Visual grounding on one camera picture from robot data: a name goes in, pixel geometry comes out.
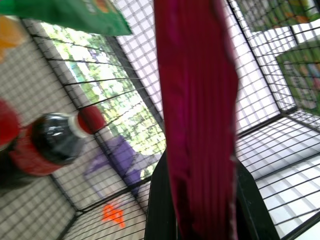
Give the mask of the red bottle cap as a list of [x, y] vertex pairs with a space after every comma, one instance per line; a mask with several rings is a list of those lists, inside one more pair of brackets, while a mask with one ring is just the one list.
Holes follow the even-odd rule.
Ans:
[[0, 98], [0, 151], [7, 148], [18, 136], [20, 120], [15, 109]]

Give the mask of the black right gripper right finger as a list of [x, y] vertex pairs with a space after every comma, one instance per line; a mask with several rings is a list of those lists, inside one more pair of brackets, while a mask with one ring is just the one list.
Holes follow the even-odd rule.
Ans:
[[239, 161], [236, 186], [238, 240], [280, 240], [254, 178]]

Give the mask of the green snack bag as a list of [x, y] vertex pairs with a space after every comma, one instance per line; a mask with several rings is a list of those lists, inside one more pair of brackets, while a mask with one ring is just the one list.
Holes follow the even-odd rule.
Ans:
[[111, 0], [0, 0], [0, 14], [104, 36], [132, 34]]

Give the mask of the orange snack bag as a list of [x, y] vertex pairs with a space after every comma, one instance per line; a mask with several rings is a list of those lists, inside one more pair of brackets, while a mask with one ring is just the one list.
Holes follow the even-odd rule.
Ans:
[[19, 20], [0, 15], [0, 63], [4, 61], [7, 49], [20, 46], [26, 39], [26, 31]]

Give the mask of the green printed snack box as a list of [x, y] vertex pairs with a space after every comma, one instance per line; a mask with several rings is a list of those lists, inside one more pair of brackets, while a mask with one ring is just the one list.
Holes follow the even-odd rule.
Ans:
[[288, 49], [276, 61], [297, 106], [320, 117], [320, 36]]
[[315, 0], [235, 0], [251, 32], [308, 24], [320, 19]]

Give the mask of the magenta snack bag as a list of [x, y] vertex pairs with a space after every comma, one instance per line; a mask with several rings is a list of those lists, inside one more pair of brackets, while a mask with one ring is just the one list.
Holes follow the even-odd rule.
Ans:
[[183, 240], [238, 240], [239, 78], [222, 0], [153, 0], [168, 174]]

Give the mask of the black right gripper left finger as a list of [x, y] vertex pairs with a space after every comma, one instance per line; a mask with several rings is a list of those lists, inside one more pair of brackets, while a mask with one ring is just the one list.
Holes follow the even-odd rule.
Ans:
[[150, 181], [144, 240], [181, 240], [164, 151]]

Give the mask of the cola bottle with red cap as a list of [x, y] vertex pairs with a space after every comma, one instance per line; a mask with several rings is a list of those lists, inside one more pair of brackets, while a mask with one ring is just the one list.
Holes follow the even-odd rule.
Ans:
[[46, 113], [20, 128], [13, 139], [0, 144], [0, 194], [71, 165], [86, 138], [105, 124], [101, 111], [92, 105], [77, 114]]

